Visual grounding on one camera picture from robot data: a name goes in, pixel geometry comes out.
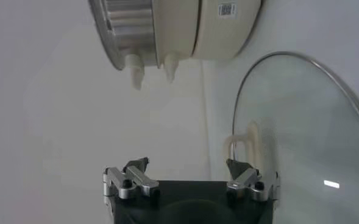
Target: wall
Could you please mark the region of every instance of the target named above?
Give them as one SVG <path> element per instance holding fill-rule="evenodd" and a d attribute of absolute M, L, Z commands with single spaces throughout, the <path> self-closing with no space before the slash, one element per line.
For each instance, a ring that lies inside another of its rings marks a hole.
<path fill-rule="evenodd" d="M 199 61 L 141 92 L 109 63 L 87 1 L 0 1 L 0 223 L 105 223 L 102 171 L 210 178 Z"/>

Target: white surface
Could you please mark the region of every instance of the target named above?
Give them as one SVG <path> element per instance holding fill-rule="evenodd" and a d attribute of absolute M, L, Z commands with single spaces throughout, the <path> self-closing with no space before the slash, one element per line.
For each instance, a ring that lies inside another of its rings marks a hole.
<path fill-rule="evenodd" d="M 197 35 L 199 1 L 153 0 L 158 67 L 168 54 L 191 56 Z"/>
<path fill-rule="evenodd" d="M 260 57 L 297 51 L 338 74 L 359 96 L 359 0 L 266 0 L 253 37 L 239 57 L 203 62 L 211 176 L 224 176 L 222 144 L 232 134 L 236 94 Z"/>
<path fill-rule="evenodd" d="M 105 223 L 105 166 L 210 178 L 198 61 L 143 89 L 115 71 L 87 1 L 0 1 L 0 223 Z"/>
<path fill-rule="evenodd" d="M 221 16 L 219 6 L 229 3 L 232 15 Z M 254 24 L 260 0 L 203 0 L 193 58 L 229 59 L 236 56 Z"/>

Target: glass lid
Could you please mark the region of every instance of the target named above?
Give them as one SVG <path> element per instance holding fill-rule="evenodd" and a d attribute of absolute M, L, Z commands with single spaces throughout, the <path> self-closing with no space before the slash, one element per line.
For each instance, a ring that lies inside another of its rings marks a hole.
<path fill-rule="evenodd" d="M 280 176 L 274 223 L 359 223 L 359 100 L 334 73 L 296 53 L 261 58 L 241 84 L 233 134 L 253 124 Z M 242 145 L 233 156 L 248 160 Z"/>

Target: cream-colored lid handle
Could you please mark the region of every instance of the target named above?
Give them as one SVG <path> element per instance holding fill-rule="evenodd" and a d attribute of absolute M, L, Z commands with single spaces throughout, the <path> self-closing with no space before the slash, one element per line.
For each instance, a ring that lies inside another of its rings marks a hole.
<path fill-rule="evenodd" d="M 164 67 L 166 71 L 167 81 L 169 83 L 172 83 L 172 81 L 174 81 L 175 72 L 177 71 L 178 64 L 179 64 L 179 58 L 175 52 L 166 55 Z"/>
<path fill-rule="evenodd" d="M 223 145 L 223 157 L 224 162 L 230 158 L 231 146 L 236 142 L 242 142 L 245 146 L 246 162 L 264 171 L 263 159 L 262 159 L 262 144 L 259 138 L 258 125 L 255 122 L 251 122 L 247 127 L 247 133 L 245 135 L 233 135 L 229 136 Z M 229 170 L 226 168 L 226 177 L 230 177 Z"/>
<path fill-rule="evenodd" d="M 144 63 L 140 56 L 136 54 L 129 54 L 125 56 L 125 68 L 132 76 L 133 87 L 141 90 L 141 83 L 144 78 Z"/>

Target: metal bracket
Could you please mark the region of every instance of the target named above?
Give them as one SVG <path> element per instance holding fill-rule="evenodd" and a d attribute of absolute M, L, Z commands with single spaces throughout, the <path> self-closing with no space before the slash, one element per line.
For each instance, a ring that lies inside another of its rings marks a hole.
<path fill-rule="evenodd" d="M 137 169 L 135 166 L 126 168 L 126 177 L 131 179 L 140 187 L 141 193 L 144 196 L 157 196 L 160 192 L 158 191 L 159 182 L 149 179 L 142 171 Z"/>
<path fill-rule="evenodd" d="M 121 199 L 131 199 L 135 197 L 137 187 L 140 187 L 144 196 L 156 199 L 160 195 L 159 182 L 151 180 L 144 174 L 148 163 L 148 158 L 142 158 L 129 161 L 122 172 L 116 167 L 105 169 L 104 196 L 111 197 L 118 193 Z"/>
<path fill-rule="evenodd" d="M 118 191 L 118 197 L 121 199 L 130 199 L 135 197 L 136 184 L 126 178 L 116 167 L 105 169 L 103 174 L 104 196 L 114 196 Z"/>
<path fill-rule="evenodd" d="M 236 200 L 244 197 L 246 189 L 255 201 L 267 201 L 268 199 L 277 200 L 279 197 L 279 177 L 277 173 L 270 173 L 262 176 L 257 169 L 252 168 L 248 163 L 227 160 L 231 173 L 237 173 L 238 168 L 245 167 L 233 181 L 227 183 L 227 195 L 229 200 Z"/>

